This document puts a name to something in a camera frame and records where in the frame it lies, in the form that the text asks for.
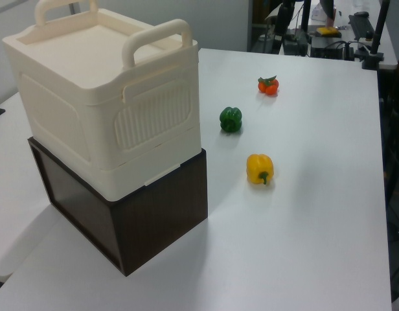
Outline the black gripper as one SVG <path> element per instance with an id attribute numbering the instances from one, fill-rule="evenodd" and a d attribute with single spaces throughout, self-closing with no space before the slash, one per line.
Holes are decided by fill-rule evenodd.
<path id="1" fill-rule="evenodd" d="M 276 41 L 279 41 L 278 35 L 283 35 L 286 32 L 289 22 L 290 22 L 290 9 L 284 5 L 281 5 L 276 20 L 276 35 L 275 35 Z"/>

